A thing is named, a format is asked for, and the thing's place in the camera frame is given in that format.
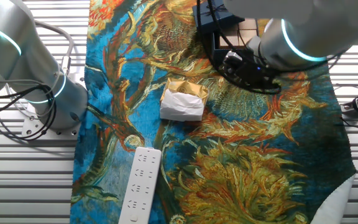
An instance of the white power strip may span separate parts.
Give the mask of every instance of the white power strip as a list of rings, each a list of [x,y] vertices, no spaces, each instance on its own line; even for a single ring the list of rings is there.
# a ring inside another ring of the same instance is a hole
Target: white power strip
[[[136,149],[118,224],[149,223],[160,161],[161,151],[151,147]]]

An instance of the blue fabric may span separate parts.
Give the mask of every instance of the blue fabric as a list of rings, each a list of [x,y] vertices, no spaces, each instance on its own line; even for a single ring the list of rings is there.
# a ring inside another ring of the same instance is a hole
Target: blue fabric
[[[193,1],[94,2],[71,223],[118,223],[138,146],[163,155],[150,224],[306,224],[356,172],[328,75],[249,93],[209,64]],[[321,74],[327,67],[289,78]],[[159,118],[168,77],[208,88],[202,122]]]

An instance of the metal frame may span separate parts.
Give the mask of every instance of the metal frame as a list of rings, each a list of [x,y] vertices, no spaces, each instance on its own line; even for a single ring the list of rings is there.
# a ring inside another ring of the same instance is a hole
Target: metal frame
[[[35,108],[32,105],[28,105],[27,110],[30,112],[35,112]],[[40,127],[42,127],[44,124],[41,123],[38,119],[32,119],[32,118],[25,118],[22,128],[22,136],[26,137],[29,136],[39,130]],[[65,140],[65,141],[75,141],[77,140],[77,134],[80,131],[81,123],[76,125],[75,127],[72,127],[70,129],[64,129],[64,130],[52,130],[49,129],[46,134],[41,136],[39,140],[46,140],[46,141],[56,141],[56,140]]]
[[[57,25],[73,35],[71,78],[80,81],[86,56],[86,31],[89,1],[28,0],[25,3],[40,21]],[[68,47],[64,37],[38,29],[41,40],[61,61]],[[331,69],[331,80],[340,103],[358,96],[358,45],[342,56]],[[7,100],[0,100],[0,107]],[[1,113],[2,119],[17,134],[24,117],[14,108]],[[358,125],[358,118],[346,118]],[[346,128],[351,142],[354,164],[358,169],[358,129]],[[23,146],[0,134],[0,224],[70,222],[70,197],[76,141],[42,141]],[[358,224],[358,173],[354,181],[343,224]]]

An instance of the white tissue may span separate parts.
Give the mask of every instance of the white tissue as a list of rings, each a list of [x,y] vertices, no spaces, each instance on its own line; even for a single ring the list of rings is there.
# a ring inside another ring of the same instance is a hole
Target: white tissue
[[[160,118],[173,121],[201,121],[204,103],[198,96],[186,93],[165,91],[160,105]]]

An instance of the cable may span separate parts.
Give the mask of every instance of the cable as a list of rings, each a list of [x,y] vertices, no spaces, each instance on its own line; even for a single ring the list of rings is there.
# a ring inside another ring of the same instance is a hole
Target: cable
[[[34,90],[43,90],[45,87],[48,87],[47,85],[39,85],[39,86],[35,86],[35,87],[32,87],[32,88],[29,88],[28,90],[25,90],[25,91],[21,91],[21,92],[18,92],[18,93],[15,93],[15,94],[11,94],[11,95],[5,95],[5,96],[0,96],[0,99],[6,99],[6,98],[10,98],[12,96],[16,96],[16,95],[19,95],[17,98],[15,98],[14,100],[12,100],[10,103],[8,103],[6,106],[0,108],[0,112],[7,109],[8,107],[10,107],[11,105],[13,105],[16,101],[18,101],[19,99],[25,97],[27,94],[31,93],[32,91]]]
[[[258,19],[255,19],[255,23],[256,23],[256,35],[259,36],[259,24],[258,24]]]
[[[73,51],[73,48],[74,48],[74,40],[70,34],[68,34],[66,31],[64,31],[63,29],[61,29],[59,27],[52,26],[52,25],[44,23],[44,22],[35,21],[35,25],[38,25],[38,26],[43,27],[48,30],[52,30],[52,31],[66,37],[66,39],[68,40],[68,49],[67,49],[67,53],[65,54],[65,56],[69,57],[71,55],[71,52]]]
[[[58,80],[59,80],[60,76],[58,76],[55,80],[55,82],[53,83],[50,91],[46,94],[49,94],[50,92],[52,92],[52,90],[55,88]],[[44,83],[42,82],[39,82],[39,81],[36,81],[36,80],[3,80],[3,81],[0,81],[0,83],[22,83],[22,82],[31,82],[31,83],[36,83],[38,85],[44,85]]]
[[[48,91],[49,91],[49,87],[43,86],[43,91],[44,91],[44,92],[48,92]],[[56,102],[53,102],[53,104],[52,104],[52,100],[51,100],[51,98],[54,97],[54,96],[53,96],[53,93],[49,93],[48,96],[50,97],[48,103],[50,104],[50,107],[54,108],[51,122],[49,122],[49,121],[50,121],[50,119],[51,119],[51,114],[52,114],[52,113],[49,113],[46,122],[44,123],[44,125],[43,125],[37,132],[35,132],[34,134],[31,134],[31,135],[29,135],[29,136],[26,136],[26,137],[19,137],[19,136],[17,136],[16,134],[12,133],[12,131],[10,131],[9,128],[7,128],[7,126],[2,122],[2,120],[1,120],[1,118],[0,118],[0,123],[1,123],[1,125],[6,129],[7,133],[5,133],[4,131],[2,131],[1,129],[0,129],[0,132],[1,132],[3,135],[5,135],[6,137],[8,137],[9,139],[12,139],[13,141],[16,141],[16,139],[26,140],[26,141],[33,141],[33,140],[36,140],[36,139],[40,138],[41,136],[43,136],[43,135],[47,132],[47,130],[51,127],[51,125],[53,124],[53,122],[55,121],[56,112],[57,112],[57,110],[56,110]]]
[[[11,94],[11,91],[9,90],[9,85],[8,85],[8,84],[5,85],[5,90],[6,90],[7,94]],[[27,108],[22,104],[22,102],[20,102],[20,100],[19,100],[18,102],[20,103],[20,105],[21,105],[28,113],[30,113],[30,111],[27,110]],[[13,105],[15,106],[15,108],[16,108],[21,114],[23,114],[24,116],[26,116],[26,117],[28,117],[28,118],[34,118],[34,119],[39,120],[39,118],[35,118],[34,116],[28,115],[28,114],[26,114],[25,112],[23,112],[23,111],[17,106],[16,103],[17,103],[17,102],[15,102]]]
[[[51,93],[51,92],[53,91],[53,89],[56,87],[56,85],[57,85],[57,83],[58,83],[58,81],[59,81],[59,78],[60,78],[60,76],[58,76],[58,77],[56,78],[56,80],[55,80],[55,82],[53,83],[52,87],[50,87],[50,90],[49,90],[48,92],[46,92],[45,95],[47,95],[47,94],[49,94],[49,93]],[[36,83],[36,84],[39,84],[39,85],[43,85],[43,83],[38,82],[38,81],[36,81],[36,80],[4,80],[4,81],[0,81],[0,83],[7,83],[7,84],[6,84],[6,91],[7,91],[7,93],[8,93],[9,95],[11,95],[11,96],[10,96],[11,100],[13,100],[13,96],[12,96],[13,94],[11,94],[10,87],[9,87],[8,83],[18,83],[18,85],[28,85],[28,84],[23,84],[24,82],[30,82],[30,83]],[[36,116],[38,116],[38,117],[46,116],[46,115],[52,110],[52,108],[49,108],[49,110],[46,111],[45,113],[43,113],[43,114],[37,114],[37,113],[33,113],[33,112],[29,111],[29,110],[22,104],[22,102],[18,101],[18,103],[19,103],[28,113],[34,114],[34,115],[36,115]],[[25,114],[22,110],[20,110],[20,108],[17,107],[16,102],[14,103],[14,106],[15,106],[15,107],[20,111],[20,113],[22,113],[24,116],[29,117],[29,118],[32,118],[32,119],[38,119],[38,118],[35,118],[35,117],[31,116],[31,115]]]
[[[341,120],[342,120],[343,122],[345,122],[349,127],[358,128],[358,126],[356,126],[356,125],[349,124],[349,123],[348,123],[347,121],[345,121],[342,117],[341,117]]]
[[[207,0],[208,2],[208,6],[209,6],[209,11],[211,12],[211,16],[212,16],[212,20],[214,21],[214,24],[215,26],[218,28],[218,32],[219,32],[219,35],[223,38],[223,40],[227,43],[227,45],[232,49],[233,52],[235,52],[236,54],[240,55],[243,59],[247,60],[249,63],[253,64],[253,65],[257,65],[257,66],[260,66],[259,64],[255,63],[253,60],[245,57],[241,51],[238,51],[229,41],[229,39],[223,34],[223,30],[222,28],[220,27],[219,25],[219,22],[218,22],[218,19],[216,18],[216,15],[215,13],[213,13],[212,11],[212,7],[213,7],[213,3],[212,3],[212,0]],[[304,72],[304,71],[307,71],[307,70],[312,70],[314,68],[318,68],[322,65],[324,65],[325,63],[327,63],[329,60],[333,59],[334,57],[336,57],[337,55],[334,55],[332,56],[331,58],[325,60],[325,61],[322,61],[320,63],[317,63],[317,64],[314,64],[312,66],[309,66],[309,67],[306,67],[306,68],[302,68],[302,69],[296,69],[296,70],[277,70],[275,68],[270,68],[271,70],[274,70],[278,73],[293,73],[293,72]]]
[[[328,70],[332,69],[333,66],[335,66],[338,63],[338,60],[341,58],[341,55],[343,53],[339,53],[338,55],[336,55],[336,59],[335,61],[328,67]],[[323,75],[325,75],[325,73],[322,73],[320,75],[315,75],[313,77],[310,78],[299,78],[299,79],[291,79],[291,78],[284,78],[284,77],[278,77],[277,79],[279,80],[284,80],[284,81],[289,81],[289,82],[303,82],[303,81],[312,81],[315,80],[319,77],[322,77]]]
[[[52,90],[56,87],[56,85],[57,85],[57,83],[58,83],[58,81],[59,81],[59,78],[60,78],[59,76],[56,78],[56,80],[55,80],[55,82],[53,83],[52,87],[50,87],[50,91],[48,91],[48,92],[46,93],[46,95],[49,94],[49,93],[51,93]],[[10,94],[11,91],[10,91],[9,85],[6,84],[6,86],[8,87],[8,88],[6,88],[7,93]],[[52,108],[49,108],[49,110],[46,111],[45,113],[43,113],[43,114],[37,114],[37,113],[34,113],[34,112],[29,111],[29,110],[22,104],[22,102],[19,101],[19,104],[20,104],[28,113],[34,114],[34,115],[36,115],[36,116],[38,116],[38,117],[46,116],[46,115],[52,110]]]
[[[279,89],[279,91],[278,92],[268,92],[268,91],[265,91],[265,90],[261,90],[261,91],[258,91],[258,90],[255,90],[255,89],[252,89],[252,88],[250,88],[249,86],[247,86],[247,85],[241,85],[240,86],[240,83],[236,83],[235,81],[233,81],[233,80],[231,80],[230,78],[228,78],[227,76],[226,76],[226,74],[224,74],[222,71],[220,71],[220,69],[219,69],[219,67],[214,63],[214,60],[213,60],[213,58],[212,58],[212,56],[211,56],[211,54],[209,54],[208,52],[207,52],[207,47],[206,47],[206,44],[205,44],[205,39],[204,39],[204,35],[203,35],[203,31],[202,31],[202,28],[201,28],[201,8],[200,8],[200,1],[201,0],[196,0],[196,2],[197,2],[197,10],[196,10],[196,17],[197,17],[197,22],[198,22],[198,28],[199,28],[199,35],[200,35],[200,39],[201,39],[201,44],[203,45],[203,48],[204,48],[204,50],[205,50],[205,52],[206,52],[206,56],[208,57],[208,59],[209,59],[209,62],[211,63],[211,65],[215,68],[215,70],[217,71],[217,72],[219,72],[219,74],[222,76],[222,77],[224,77],[229,83],[231,83],[231,84],[233,84],[233,85],[236,85],[236,86],[238,86],[238,87],[241,87],[241,88],[243,88],[243,89],[245,89],[245,90],[247,90],[247,91],[249,91],[249,92],[252,92],[252,93],[260,93],[260,94],[264,94],[264,95],[276,95],[277,93],[279,93],[280,91],[281,91],[281,89]]]

